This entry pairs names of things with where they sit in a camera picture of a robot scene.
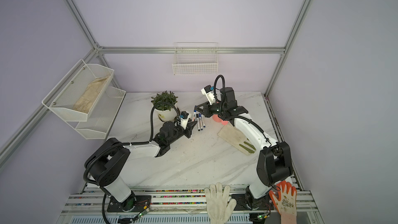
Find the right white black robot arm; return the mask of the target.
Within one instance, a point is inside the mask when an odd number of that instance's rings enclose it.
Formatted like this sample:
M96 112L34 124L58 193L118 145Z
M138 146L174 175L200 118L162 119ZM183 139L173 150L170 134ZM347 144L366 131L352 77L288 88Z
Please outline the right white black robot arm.
M207 102L197 105L195 110L206 118L217 115L228 121L249 139L259 152L256 167L257 179L246 188L245 198L249 208L260 207L260 199L278 182L293 174L290 147L286 142L279 142L269 136L256 124L247 109L239 106L231 87L221 89L220 98L215 96L216 89L208 85L201 90Z

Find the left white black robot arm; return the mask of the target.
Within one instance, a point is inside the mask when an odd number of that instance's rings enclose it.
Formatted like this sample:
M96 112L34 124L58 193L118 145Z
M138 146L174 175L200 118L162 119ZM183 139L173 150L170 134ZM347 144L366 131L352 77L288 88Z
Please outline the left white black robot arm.
M192 120L165 122L147 142L123 143L110 138L85 162L84 181L96 185L119 203L132 203L135 201L134 193L122 177L126 164L141 158L163 156L172 143L183 136L190 138L196 125Z

